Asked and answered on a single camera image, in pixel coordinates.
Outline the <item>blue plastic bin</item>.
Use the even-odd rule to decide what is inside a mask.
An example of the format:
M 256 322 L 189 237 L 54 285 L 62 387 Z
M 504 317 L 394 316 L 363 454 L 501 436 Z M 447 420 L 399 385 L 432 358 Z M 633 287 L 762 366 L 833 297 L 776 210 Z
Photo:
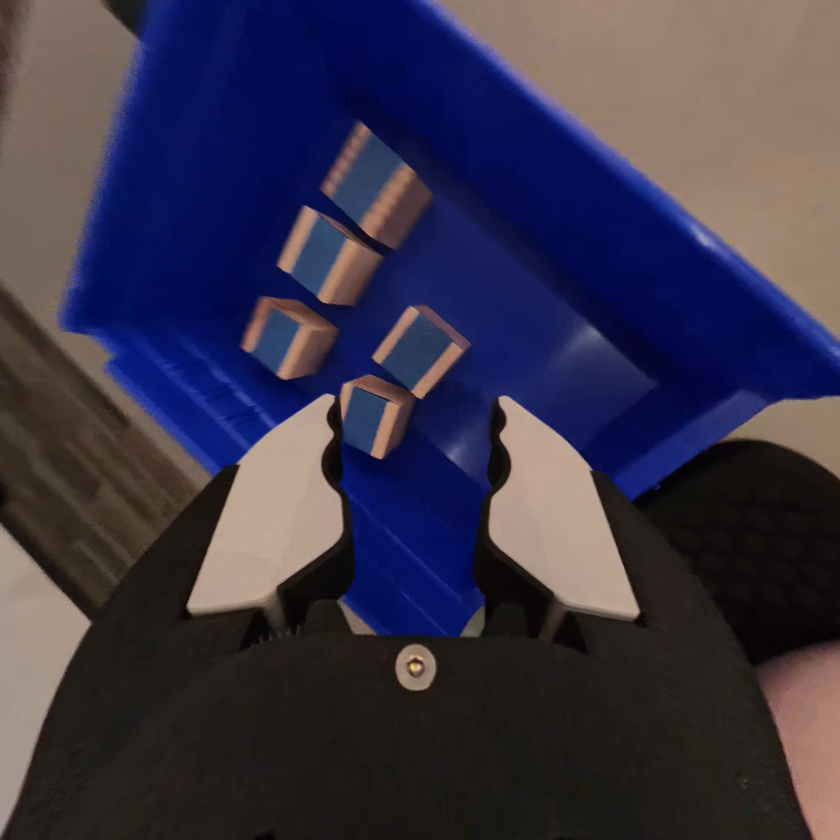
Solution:
M 434 200 L 355 306 L 277 267 L 356 120 Z M 261 296 L 339 328 L 320 372 L 240 341 Z M 216 473 L 312 399 L 385 373 L 428 305 L 471 348 L 384 460 L 346 447 L 356 572 L 379 634 L 457 635 L 489 421 L 509 396 L 634 499 L 766 406 L 838 396 L 838 341 L 431 2 L 150 2 L 61 326 Z

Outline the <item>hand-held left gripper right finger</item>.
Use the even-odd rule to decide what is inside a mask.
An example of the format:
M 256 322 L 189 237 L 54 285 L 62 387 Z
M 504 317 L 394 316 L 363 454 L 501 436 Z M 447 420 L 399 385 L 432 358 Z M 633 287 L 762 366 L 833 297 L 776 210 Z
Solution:
M 596 478 L 559 433 L 503 395 L 490 413 L 489 490 L 472 565 L 484 632 L 552 642 L 567 616 L 635 623 L 642 610 Z

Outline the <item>black mesh chair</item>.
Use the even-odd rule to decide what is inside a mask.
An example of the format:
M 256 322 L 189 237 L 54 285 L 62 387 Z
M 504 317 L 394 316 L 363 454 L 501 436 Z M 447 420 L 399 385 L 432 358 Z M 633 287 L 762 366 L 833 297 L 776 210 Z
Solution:
M 714 444 L 634 501 L 754 665 L 839 638 L 839 478 L 777 444 Z

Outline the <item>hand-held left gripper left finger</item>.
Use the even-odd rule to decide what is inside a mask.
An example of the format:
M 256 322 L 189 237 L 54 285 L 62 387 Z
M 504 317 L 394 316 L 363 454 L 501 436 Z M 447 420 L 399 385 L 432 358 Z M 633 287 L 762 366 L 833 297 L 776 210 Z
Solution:
M 193 616 L 255 608 L 298 630 L 354 581 L 350 500 L 342 488 L 340 401 L 315 399 L 238 462 L 186 604 Z

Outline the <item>blue-taped wooden cube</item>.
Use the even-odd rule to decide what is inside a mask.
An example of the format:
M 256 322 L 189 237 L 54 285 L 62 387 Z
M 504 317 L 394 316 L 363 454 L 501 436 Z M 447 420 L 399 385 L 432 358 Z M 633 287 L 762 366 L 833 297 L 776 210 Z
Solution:
M 297 299 L 261 296 L 239 346 L 274 376 L 291 381 L 319 373 L 339 333 Z
M 343 142 L 321 192 L 389 249 L 402 246 L 433 201 L 414 169 L 361 121 Z
M 424 399 L 470 347 L 470 341 L 434 310 L 416 305 L 405 309 L 372 360 L 416 399 Z
M 348 228 L 304 205 L 276 265 L 320 302 L 352 307 L 363 296 L 383 260 L 382 253 Z
M 383 460 L 403 441 L 417 398 L 367 374 L 342 384 L 339 403 L 343 443 Z

